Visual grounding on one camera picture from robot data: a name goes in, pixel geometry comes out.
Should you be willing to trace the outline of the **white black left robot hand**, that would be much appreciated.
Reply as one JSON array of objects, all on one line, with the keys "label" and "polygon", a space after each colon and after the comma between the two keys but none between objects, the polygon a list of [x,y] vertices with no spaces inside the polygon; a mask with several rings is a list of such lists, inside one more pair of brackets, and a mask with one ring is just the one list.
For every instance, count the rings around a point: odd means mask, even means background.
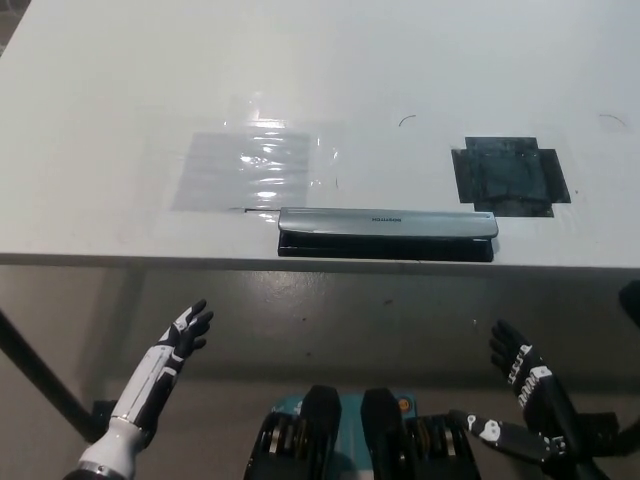
[{"label": "white black left robot hand", "polygon": [[202,299],[181,313],[145,353],[129,378],[111,417],[143,432],[157,428],[186,360],[204,347],[213,312]]}]

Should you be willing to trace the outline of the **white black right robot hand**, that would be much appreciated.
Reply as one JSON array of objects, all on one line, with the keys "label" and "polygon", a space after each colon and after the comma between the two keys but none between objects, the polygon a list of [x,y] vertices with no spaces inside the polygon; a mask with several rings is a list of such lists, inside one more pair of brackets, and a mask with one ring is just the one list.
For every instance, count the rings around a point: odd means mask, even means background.
[{"label": "white black right robot hand", "polygon": [[451,421],[488,447],[529,463],[584,458],[587,447],[577,412],[533,343],[504,320],[491,333],[491,361],[515,395],[525,424],[462,410],[451,410]]}]

